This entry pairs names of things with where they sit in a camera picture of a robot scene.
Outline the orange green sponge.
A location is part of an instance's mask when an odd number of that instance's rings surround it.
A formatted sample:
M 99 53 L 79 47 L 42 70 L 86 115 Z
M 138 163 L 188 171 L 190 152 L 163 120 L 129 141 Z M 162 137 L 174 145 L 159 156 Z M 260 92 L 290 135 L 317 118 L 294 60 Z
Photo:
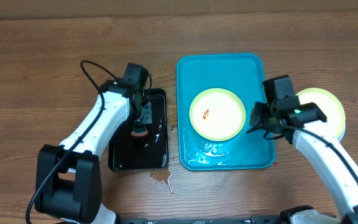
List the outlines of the orange green sponge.
M 131 131 L 131 136 L 136 138 L 142 138 L 149 134 L 149 131 L 145 126 L 134 126 Z

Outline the yellow plate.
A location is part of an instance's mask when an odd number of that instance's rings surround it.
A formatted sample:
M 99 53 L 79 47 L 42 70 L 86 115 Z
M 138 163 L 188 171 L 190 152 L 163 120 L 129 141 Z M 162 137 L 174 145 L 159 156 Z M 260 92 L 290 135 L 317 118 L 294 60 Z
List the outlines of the yellow plate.
M 346 132 L 346 115 L 341 102 L 332 93 L 321 88 L 307 88 L 296 94 L 301 104 L 315 103 L 326 115 L 333 135 L 341 141 Z
M 241 99 L 223 88 L 210 88 L 191 102 L 189 119 L 194 130 L 212 141 L 226 141 L 240 133 L 246 121 Z

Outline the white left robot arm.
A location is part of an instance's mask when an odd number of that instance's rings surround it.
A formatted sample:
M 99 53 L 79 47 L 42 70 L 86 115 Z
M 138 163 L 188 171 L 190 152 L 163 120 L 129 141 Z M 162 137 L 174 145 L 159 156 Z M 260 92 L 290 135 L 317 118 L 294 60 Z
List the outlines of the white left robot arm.
M 32 209 L 64 223 L 118 221 L 118 215 L 102 203 L 99 159 L 115 134 L 148 135 L 152 118 L 145 114 L 143 99 L 151 86 L 149 78 L 108 80 L 96 88 L 96 103 L 77 129 L 59 145 L 41 148 L 27 223 Z

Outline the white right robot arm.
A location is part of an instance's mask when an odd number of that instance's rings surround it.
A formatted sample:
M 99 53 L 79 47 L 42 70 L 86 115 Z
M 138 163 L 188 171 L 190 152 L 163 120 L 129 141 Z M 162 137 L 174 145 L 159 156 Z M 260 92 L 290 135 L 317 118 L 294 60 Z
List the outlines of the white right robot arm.
M 358 223 L 358 166 L 328 129 L 326 116 L 314 103 L 298 100 L 256 102 L 251 131 L 264 130 L 285 138 L 312 165 L 332 195 L 340 217 L 318 213 L 309 206 L 285 210 L 284 223 Z

